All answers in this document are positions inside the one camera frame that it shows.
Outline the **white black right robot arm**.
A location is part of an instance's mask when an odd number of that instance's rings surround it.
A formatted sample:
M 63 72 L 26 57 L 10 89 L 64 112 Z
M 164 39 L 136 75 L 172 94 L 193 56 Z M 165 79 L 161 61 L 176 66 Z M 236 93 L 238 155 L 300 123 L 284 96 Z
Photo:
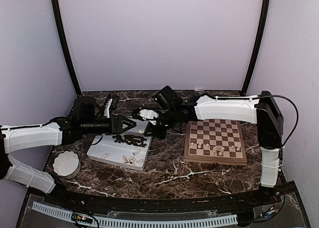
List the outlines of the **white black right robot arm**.
M 207 119 L 244 121 L 256 124 L 258 143 L 262 150 L 260 185 L 254 200 L 265 205 L 274 196 L 274 188 L 283 161 L 282 140 L 284 117 L 275 101 L 282 96 L 263 91 L 248 97 L 219 97 L 207 93 L 182 99 L 170 86 L 158 91 L 155 108 L 140 108 L 137 115 L 148 121 L 145 136 L 164 139 L 166 131 L 180 123 Z

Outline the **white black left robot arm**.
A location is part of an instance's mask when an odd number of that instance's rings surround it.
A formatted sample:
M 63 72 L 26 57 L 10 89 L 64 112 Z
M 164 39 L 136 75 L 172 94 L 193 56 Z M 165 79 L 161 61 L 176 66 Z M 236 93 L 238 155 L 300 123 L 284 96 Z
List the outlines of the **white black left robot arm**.
M 94 97 L 75 99 L 68 116 L 58 116 L 47 123 L 0 128 L 0 178 L 50 194 L 59 206 L 70 202 L 70 194 L 59 178 L 34 169 L 11 156 L 12 152 L 43 146 L 70 145 L 88 134 L 121 134 L 137 124 L 122 115 L 112 114 L 118 99 L 99 106 Z

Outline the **cream white chess queen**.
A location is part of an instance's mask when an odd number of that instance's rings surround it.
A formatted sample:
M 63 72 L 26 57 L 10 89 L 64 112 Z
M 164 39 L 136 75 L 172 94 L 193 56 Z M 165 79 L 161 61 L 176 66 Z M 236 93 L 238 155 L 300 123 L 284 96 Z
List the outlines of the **cream white chess queen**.
M 223 152 L 224 152 L 225 148 L 224 147 L 221 147 L 219 152 L 218 152 L 218 155 L 219 156 L 223 156 Z

